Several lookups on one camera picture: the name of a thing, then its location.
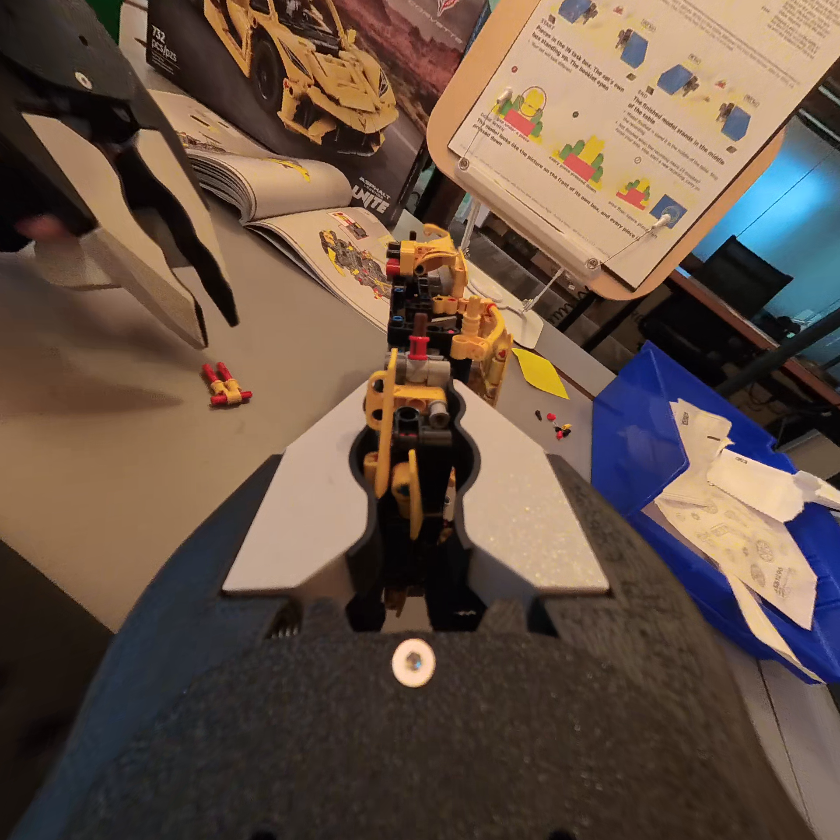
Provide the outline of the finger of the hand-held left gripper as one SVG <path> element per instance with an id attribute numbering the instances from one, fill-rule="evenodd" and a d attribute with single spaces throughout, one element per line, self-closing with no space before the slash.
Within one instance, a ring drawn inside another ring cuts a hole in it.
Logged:
<path id="1" fill-rule="evenodd" d="M 34 243 L 40 274 L 54 285 L 78 291 L 122 288 L 192 347 L 205 348 L 207 337 L 193 294 L 132 215 L 106 156 L 57 119 L 35 114 L 24 119 L 95 217 L 92 231 L 78 238 Z"/>
<path id="2" fill-rule="evenodd" d="M 239 325 L 214 221 L 177 134 L 141 127 L 119 152 L 119 178 L 134 220 L 167 268 L 191 267 L 230 327 Z"/>

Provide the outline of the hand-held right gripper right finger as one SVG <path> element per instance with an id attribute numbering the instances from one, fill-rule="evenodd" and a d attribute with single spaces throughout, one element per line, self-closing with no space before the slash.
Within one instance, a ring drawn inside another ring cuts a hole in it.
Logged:
<path id="1" fill-rule="evenodd" d="M 541 599 L 601 596 L 606 573 L 574 512 L 554 459 L 455 381 L 455 431 L 471 456 L 458 473 L 455 532 L 447 570 L 433 572 L 429 622 L 437 632 L 472 632 L 498 601 L 525 613 Z"/>

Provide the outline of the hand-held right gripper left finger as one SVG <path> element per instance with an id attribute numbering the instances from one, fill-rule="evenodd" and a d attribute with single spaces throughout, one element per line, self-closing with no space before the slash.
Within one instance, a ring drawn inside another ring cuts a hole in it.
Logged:
<path id="1" fill-rule="evenodd" d="M 376 503 L 351 455 L 366 428 L 359 385 L 282 453 L 223 593 L 346 606 L 382 582 Z"/>

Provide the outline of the yellow brick toy car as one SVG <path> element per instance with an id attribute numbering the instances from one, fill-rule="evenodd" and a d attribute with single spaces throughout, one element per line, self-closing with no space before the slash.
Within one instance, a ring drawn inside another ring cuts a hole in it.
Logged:
<path id="1" fill-rule="evenodd" d="M 424 226 L 391 242 L 387 351 L 363 400 L 365 451 L 357 456 L 373 492 L 381 559 L 364 597 L 398 614 L 422 597 L 435 631 L 476 629 L 483 602 L 468 585 L 461 494 L 480 471 L 477 445 L 463 429 L 465 385 L 496 407 L 512 348 L 498 304 L 468 289 L 464 251 L 450 233 Z"/>

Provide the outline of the person's left hand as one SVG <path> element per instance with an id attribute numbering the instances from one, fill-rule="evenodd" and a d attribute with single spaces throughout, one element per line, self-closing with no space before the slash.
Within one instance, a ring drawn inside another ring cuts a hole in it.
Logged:
<path id="1" fill-rule="evenodd" d="M 14 224 L 20 237 L 33 242 L 58 242 L 74 238 L 74 234 L 55 216 L 38 215 L 27 217 Z"/>

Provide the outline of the open instruction booklet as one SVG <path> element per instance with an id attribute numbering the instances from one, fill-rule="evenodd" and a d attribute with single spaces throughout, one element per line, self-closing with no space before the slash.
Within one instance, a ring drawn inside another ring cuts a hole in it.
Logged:
<path id="1" fill-rule="evenodd" d="M 351 184 L 335 166 L 277 156 L 180 93 L 150 92 L 176 132 L 200 186 L 238 210 L 247 229 L 385 332 L 392 234 L 384 214 L 352 206 Z"/>

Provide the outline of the blue plastic bin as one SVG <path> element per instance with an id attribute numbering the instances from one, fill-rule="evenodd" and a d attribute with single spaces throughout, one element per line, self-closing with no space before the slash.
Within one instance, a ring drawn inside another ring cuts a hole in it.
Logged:
<path id="1" fill-rule="evenodd" d="M 773 439 L 761 426 L 745 416 L 710 387 L 699 381 L 677 362 L 651 343 L 647 343 L 598 395 L 593 408 L 591 482 L 614 508 L 659 554 L 709 624 L 722 632 L 746 653 L 759 659 L 774 660 L 800 677 L 779 659 L 760 651 L 744 633 L 732 637 L 725 633 L 714 615 L 696 601 L 691 585 L 716 584 L 717 576 L 707 577 L 711 567 L 699 556 L 648 516 L 646 509 L 684 463 L 674 436 L 669 402 L 683 398 L 708 411 L 747 422 L 760 438 L 755 443 L 759 455 L 772 454 L 783 466 L 794 470 L 791 460 L 773 451 Z"/>

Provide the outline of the yellow paper note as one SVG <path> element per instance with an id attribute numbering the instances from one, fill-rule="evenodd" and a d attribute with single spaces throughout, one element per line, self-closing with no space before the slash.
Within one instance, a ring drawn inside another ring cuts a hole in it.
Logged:
<path id="1" fill-rule="evenodd" d="M 537 353 L 517 346 L 513 347 L 512 352 L 519 362 L 521 374 L 526 383 L 543 393 L 564 400 L 569 399 L 560 373 L 550 361 Z"/>

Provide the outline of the crumpled white paper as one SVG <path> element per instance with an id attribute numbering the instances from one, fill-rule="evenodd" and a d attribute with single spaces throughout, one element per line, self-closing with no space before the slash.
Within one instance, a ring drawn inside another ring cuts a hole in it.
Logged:
<path id="1" fill-rule="evenodd" d="M 838 491 L 759 455 L 747 422 L 670 401 L 678 451 L 649 517 L 710 566 L 693 595 L 806 681 L 838 682 Z"/>

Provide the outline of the toy car set box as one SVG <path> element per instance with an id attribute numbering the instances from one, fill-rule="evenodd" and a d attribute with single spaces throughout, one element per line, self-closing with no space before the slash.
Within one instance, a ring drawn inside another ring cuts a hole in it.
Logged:
<path id="1" fill-rule="evenodd" d="M 267 149 L 335 165 L 395 221 L 481 1 L 151 1 L 146 60 Z"/>

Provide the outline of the black perforated chair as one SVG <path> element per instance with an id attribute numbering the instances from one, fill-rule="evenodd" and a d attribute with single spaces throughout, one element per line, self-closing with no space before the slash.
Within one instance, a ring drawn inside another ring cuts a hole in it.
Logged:
<path id="1" fill-rule="evenodd" d="M 112 631 L 1 543 L 1 837 L 65 748 Z"/>

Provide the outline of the black pole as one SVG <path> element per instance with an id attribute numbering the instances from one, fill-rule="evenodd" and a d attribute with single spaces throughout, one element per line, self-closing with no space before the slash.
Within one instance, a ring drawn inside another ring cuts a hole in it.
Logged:
<path id="1" fill-rule="evenodd" d="M 821 320 L 798 333 L 791 339 L 765 351 L 733 377 L 721 383 L 716 393 L 730 397 L 741 389 L 779 370 L 788 360 L 809 349 L 839 328 L 839 308 L 834 309 Z"/>

